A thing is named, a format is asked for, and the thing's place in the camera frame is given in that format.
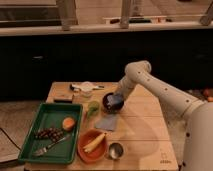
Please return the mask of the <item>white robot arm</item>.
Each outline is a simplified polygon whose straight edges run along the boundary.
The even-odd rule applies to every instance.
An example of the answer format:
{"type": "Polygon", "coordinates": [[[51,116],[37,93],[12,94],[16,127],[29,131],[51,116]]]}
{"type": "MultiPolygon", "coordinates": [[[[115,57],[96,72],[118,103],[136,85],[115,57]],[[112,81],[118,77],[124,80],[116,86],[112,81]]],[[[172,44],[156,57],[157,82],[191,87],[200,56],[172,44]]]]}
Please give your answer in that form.
{"type": "Polygon", "coordinates": [[[202,101],[150,74],[151,64],[131,62],[116,89],[127,99],[137,84],[163,99],[186,122],[181,171],[213,171],[213,102],[202,101]]]}

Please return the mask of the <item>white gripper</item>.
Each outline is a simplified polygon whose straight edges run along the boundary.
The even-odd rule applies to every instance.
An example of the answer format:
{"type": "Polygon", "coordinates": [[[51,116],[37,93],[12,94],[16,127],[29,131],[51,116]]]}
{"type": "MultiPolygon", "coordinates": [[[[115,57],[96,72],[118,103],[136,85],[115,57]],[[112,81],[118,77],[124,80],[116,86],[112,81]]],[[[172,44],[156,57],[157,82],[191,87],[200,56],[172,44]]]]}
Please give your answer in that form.
{"type": "Polygon", "coordinates": [[[123,99],[126,100],[132,92],[132,81],[124,76],[118,83],[118,87],[115,91],[116,94],[123,96],[123,99]]]}

